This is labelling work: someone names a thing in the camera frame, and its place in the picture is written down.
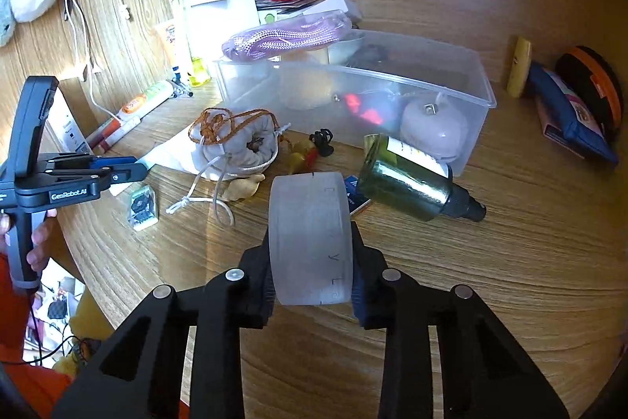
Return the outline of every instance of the white tube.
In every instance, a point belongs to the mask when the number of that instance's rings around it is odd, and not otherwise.
[[[281,304],[351,300],[351,218],[339,172],[276,177],[269,202],[268,243]]]

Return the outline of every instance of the human hand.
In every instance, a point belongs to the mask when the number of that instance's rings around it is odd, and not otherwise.
[[[35,272],[41,272],[50,261],[50,251],[46,241],[52,233],[54,228],[54,222],[56,220],[53,217],[57,216],[57,210],[52,209],[46,212],[46,220],[42,222],[31,236],[33,241],[33,249],[26,255],[26,261],[30,264],[31,268]],[[11,229],[11,218],[5,213],[0,216],[0,254],[6,253],[6,241],[4,235]]]

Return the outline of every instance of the orange stripe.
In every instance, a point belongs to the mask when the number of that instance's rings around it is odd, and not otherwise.
[[[615,128],[619,128],[622,123],[622,108],[619,103],[617,91],[615,90],[615,85],[608,74],[604,71],[604,68],[602,68],[600,63],[598,63],[582,49],[574,47],[569,49],[567,53],[571,54],[589,70],[591,70],[591,80],[595,84],[598,93],[600,93],[602,98],[607,98],[608,105],[610,106],[610,112],[613,115],[613,126]]]

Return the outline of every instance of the white bottle label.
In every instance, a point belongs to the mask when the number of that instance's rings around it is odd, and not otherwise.
[[[434,157],[416,148],[413,148],[409,144],[402,143],[397,139],[388,137],[387,150],[395,153],[395,155],[404,157],[404,159],[408,159],[410,162],[419,164],[420,166],[423,166],[424,168],[429,169],[436,174],[440,174],[445,178],[449,177],[449,169],[447,165],[439,164]]]

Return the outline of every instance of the orange label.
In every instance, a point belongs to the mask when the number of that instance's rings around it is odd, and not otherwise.
[[[142,105],[146,103],[146,95],[139,95],[139,97],[133,98],[129,103],[127,103],[123,108],[122,112],[125,114],[133,114],[137,112]]]

